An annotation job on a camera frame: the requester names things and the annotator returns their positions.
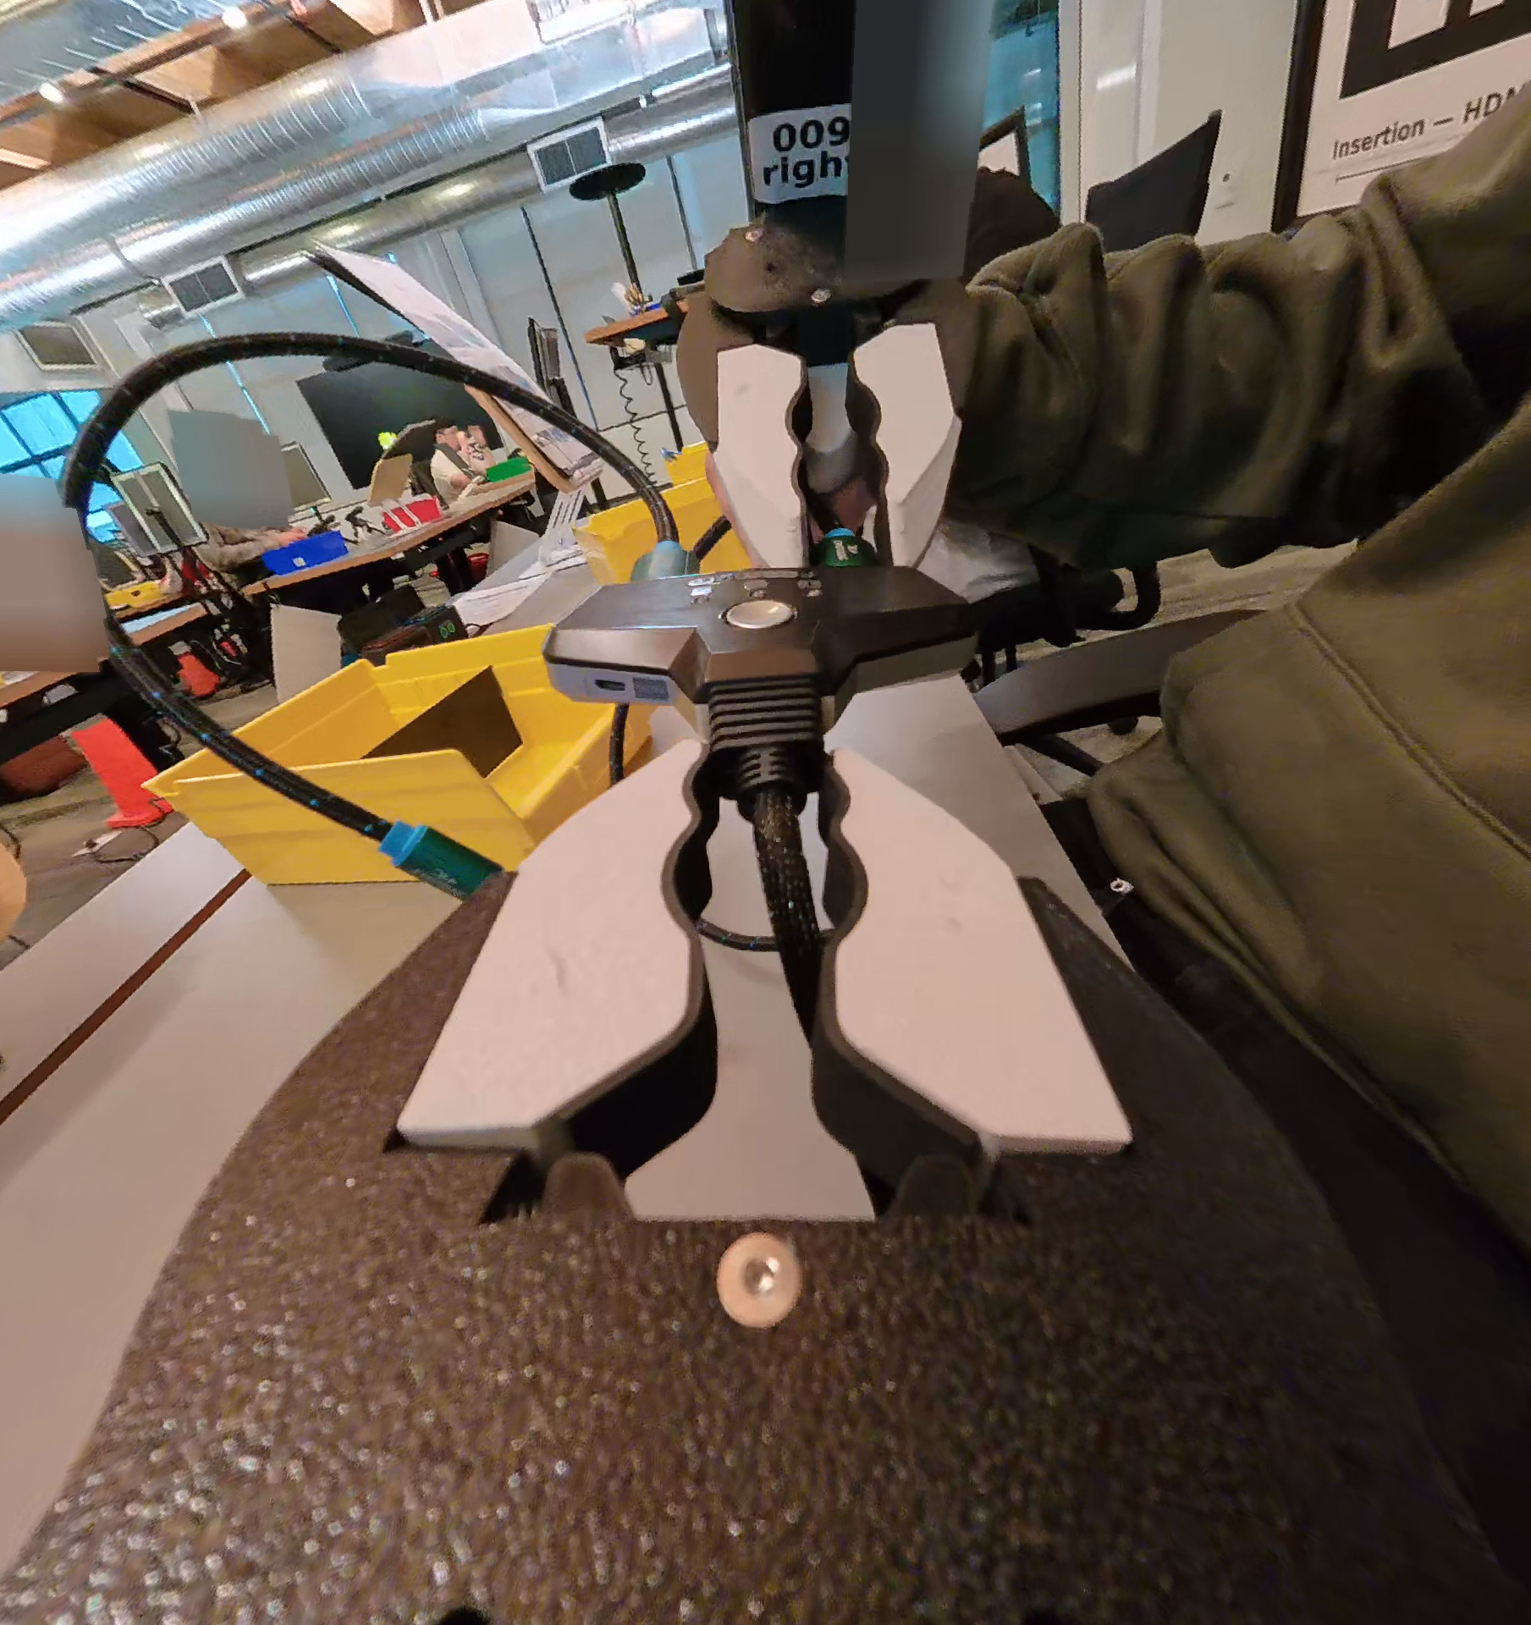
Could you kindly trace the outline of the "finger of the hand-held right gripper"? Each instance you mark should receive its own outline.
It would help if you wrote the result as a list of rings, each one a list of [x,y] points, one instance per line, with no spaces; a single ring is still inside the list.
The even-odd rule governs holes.
[[[806,381],[804,362],[780,349],[748,344],[718,356],[714,488],[760,567],[801,567],[808,555],[794,428]]]
[[[857,349],[857,388],[880,472],[880,552],[892,566],[918,566],[938,528],[962,432],[938,330],[902,324],[869,339]]]

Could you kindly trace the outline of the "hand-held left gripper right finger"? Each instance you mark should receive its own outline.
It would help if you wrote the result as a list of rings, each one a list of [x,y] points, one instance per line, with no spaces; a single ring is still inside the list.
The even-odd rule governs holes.
[[[870,1187],[924,1160],[980,1182],[1134,1133],[1009,865],[863,755],[825,765],[813,1102]]]

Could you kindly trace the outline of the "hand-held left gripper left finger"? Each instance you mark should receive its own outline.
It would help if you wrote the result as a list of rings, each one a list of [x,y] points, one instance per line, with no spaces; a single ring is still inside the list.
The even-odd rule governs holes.
[[[559,825],[518,867],[396,1134],[547,1172],[592,1155],[626,1178],[716,1089],[716,1024],[681,882],[704,901],[704,750],[677,742]]]

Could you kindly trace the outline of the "braided HDMI cable green plugs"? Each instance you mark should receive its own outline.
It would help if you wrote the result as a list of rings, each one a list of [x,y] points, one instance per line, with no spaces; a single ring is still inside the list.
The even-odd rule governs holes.
[[[152,396],[178,384],[186,376],[254,357],[352,357],[433,374],[467,390],[487,384],[493,395],[506,405],[528,408],[533,415],[552,422],[554,427],[576,432],[581,442],[603,461],[604,467],[628,486],[630,494],[645,503],[653,520],[657,540],[677,538],[675,522],[653,479],[647,478],[638,464],[609,437],[574,417],[570,410],[555,401],[545,405],[542,400],[511,388],[494,376],[479,374],[449,356],[428,354],[415,346],[391,340],[316,332],[208,337],[140,361],[110,388],[79,430],[59,481],[59,496],[64,508],[78,518],[79,525],[84,525],[88,489],[103,471],[110,442]],[[288,765],[271,760],[240,737],[215,725],[183,693],[167,687],[161,672],[120,630],[112,611],[105,611],[103,623],[108,640],[106,660],[132,696],[154,711],[159,720],[244,774],[247,782],[264,787],[286,803],[371,843],[405,877],[428,884],[459,901],[474,896],[482,884],[501,872],[498,863],[440,830],[425,823],[386,821],[333,791],[298,775]]]
[[[631,567],[633,581],[670,579],[699,574],[703,564],[718,547],[718,542],[731,530],[730,518],[716,518],[691,547],[681,545],[675,538],[660,538]],[[811,550],[811,562],[816,566],[836,567],[867,567],[879,562],[875,547],[847,527],[835,527],[825,532]],[[625,747],[628,731],[626,703],[613,706],[611,730],[608,738],[608,775],[609,786],[616,786],[625,775]],[[747,936],[726,928],[711,924],[708,919],[696,923],[697,935],[706,941],[738,953],[774,953],[775,940],[764,936]]]

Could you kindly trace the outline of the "person's right forearm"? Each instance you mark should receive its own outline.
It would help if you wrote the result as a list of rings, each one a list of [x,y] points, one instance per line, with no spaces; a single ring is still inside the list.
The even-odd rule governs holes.
[[[948,516],[1084,569],[1531,500],[1531,83],[1292,235],[1104,254],[1068,225],[950,312]]]

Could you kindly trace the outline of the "raised wooden desk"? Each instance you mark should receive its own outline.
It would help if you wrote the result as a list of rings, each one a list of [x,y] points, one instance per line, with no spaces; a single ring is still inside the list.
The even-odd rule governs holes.
[[[613,373],[647,371],[674,362],[687,303],[659,303],[620,320],[598,325],[584,340],[611,359]]]

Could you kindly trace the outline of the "grey desk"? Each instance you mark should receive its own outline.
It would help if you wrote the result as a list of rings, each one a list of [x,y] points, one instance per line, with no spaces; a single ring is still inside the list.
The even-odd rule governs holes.
[[[957,679],[833,731],[1040,879],[1119,953]],[[452,909],[411,882],[267,887],[186,828],[0,974],[0,1569],[91,1431],[188,1216],[303,1055]],[[630,1182],[640,1217],[855,1219],[775,963],[706,948],[713,1109]]]

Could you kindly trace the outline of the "person's right hand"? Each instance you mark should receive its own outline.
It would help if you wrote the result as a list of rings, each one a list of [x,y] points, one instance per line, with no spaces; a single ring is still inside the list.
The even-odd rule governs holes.
[[[808,511],[819,533],[862,532],[877,505],[872,469],[870,447],[858,437],[833,449],[806,447],[802,479]]]

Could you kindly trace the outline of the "black office chair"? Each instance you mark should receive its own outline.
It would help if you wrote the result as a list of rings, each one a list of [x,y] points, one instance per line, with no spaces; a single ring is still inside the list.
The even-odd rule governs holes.
[[[1104,254],[1199,232],[1221,131],[1223,112],[1214,110],[1200,127],[1134,169],[1089,188],[1084,220],[1099,234]]]
[[[1095,726],[1126,737],[1160,718],[1165,674],[1185,650],[1260,615],[1256,608],[1162,620],[1155,566],[1126,576],[1038,560],[1036,579],[975,606],[977,704],[997,742],[1082,777],[1101,762],[1072,742]]]

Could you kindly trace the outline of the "black monitor screen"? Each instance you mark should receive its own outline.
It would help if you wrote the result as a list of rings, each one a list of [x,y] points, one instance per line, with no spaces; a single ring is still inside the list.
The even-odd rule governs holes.
[[[381,362],[322,369],[296,383],[332,456],[357,483],[382,454],[381,435],[399,435],[410,425],[445,420],[454,427],[486,418],[469,391],[447,378]]]

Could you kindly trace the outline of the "olive green hoodie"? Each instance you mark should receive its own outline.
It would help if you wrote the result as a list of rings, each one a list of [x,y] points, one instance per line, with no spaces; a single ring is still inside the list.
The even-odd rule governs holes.
[[[1531,401],[1177,660],[1089,808],[1143,899],[1531,1254]]]

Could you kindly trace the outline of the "orange traffic cone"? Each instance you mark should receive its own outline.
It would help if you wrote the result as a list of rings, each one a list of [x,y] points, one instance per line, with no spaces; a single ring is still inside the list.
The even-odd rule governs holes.
[[[115,806],[108,831],[149,830],[171,816],[169,803],[147,789],[157,769],[115,721],[78,726],[69,738]]]

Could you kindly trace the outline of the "person's black pants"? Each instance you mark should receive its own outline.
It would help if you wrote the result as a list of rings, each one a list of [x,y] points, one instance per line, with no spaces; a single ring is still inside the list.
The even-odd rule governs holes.
[[[1531,1596],[1531,1258],[1387,1107],[1126,889],[1084,803],[1041,813],[1129,963],[1221,1056],[1317,1188],[1444,1469]]]

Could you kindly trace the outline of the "silver ventilation duct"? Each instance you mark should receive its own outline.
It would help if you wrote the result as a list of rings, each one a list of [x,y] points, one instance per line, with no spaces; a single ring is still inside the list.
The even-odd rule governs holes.
[[[232,252],[325,207],[520,149],[721,59],[704,5],[545,37],[482,4],[0,193],[0,329]]]

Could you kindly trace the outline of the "framed wall poster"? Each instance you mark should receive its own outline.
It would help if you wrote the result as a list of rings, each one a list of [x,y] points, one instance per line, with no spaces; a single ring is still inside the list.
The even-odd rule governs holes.
[[[1444,153],[1529,81],[1531,2],[1299,4],[1272,229]]]

